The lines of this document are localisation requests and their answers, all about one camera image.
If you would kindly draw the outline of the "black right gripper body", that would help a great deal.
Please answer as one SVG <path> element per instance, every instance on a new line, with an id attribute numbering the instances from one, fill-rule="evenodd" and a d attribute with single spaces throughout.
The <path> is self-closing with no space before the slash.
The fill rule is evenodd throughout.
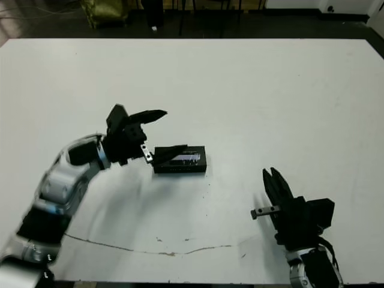
<path id="1" fill-rule="evenodd" d="M 287 250 L 300 250 L 317 245 L 317 225 L 314 224 L 311 208 L 304 197 L 284 199 L 277 205 L 251 210 L 252 219 L 270 216 L 276 230 L 277 244 Z"/>

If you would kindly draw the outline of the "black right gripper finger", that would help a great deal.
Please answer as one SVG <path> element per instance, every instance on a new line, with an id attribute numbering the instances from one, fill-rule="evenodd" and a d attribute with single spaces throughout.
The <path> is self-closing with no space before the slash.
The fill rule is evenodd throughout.
<path id="1" fill-rule="evenodd" d="M 279 186 L 273 176 L 273 173 L 269 173 L 266 169 L 263 169 L 262 175 L 265 192 L 267 194 L 268 199 L 270 200 L 272 206 L 279 205 Z"/>
<path id="2" fill-rule="evenodd" d="M 274 167 L 271 168 L 271 173 L 273 173 L 273 176 L 279 186 L 279 194 L 280 194 L 280 199 L 279 203 L 287 200 L 287 199 L 292 199 L 293 194 L 290 190 L 290 187 L 285 180 L 285 178 L 282 176 L 282 174 Z"/>

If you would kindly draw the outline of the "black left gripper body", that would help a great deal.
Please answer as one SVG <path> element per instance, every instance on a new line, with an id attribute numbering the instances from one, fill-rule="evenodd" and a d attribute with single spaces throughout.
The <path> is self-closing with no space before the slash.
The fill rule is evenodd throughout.
<path id="1" fill-rule="evenodd" d="M 146 147 L 147 136 L 141 124 L 127 121 L 109 121 L 107 134 L 103 139 L 103 149 L 111 163 L 124 166 L 129 159 L 144 158 L 147 163 L 153 162 L 153 156 Z"/>

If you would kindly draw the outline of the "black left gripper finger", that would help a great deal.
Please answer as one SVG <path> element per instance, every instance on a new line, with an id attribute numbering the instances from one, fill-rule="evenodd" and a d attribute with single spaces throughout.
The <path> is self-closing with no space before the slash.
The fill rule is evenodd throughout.
<path id="1" fill-rule="evenodd" d="M 154 165 L 161 165 L 183 153 L 188 145 L 156 146 L 154 149 Z"/>
<path id="2" fill-rule="evenodd" d="M 145 110 L 145 111 L 130 115 L 129 120 L 132 123 L 148 124 L 148 123 L 159 120 L 165 115 L 167 115 L 167 111 L 165 110 L 160 110 L 160 109 Z"/>

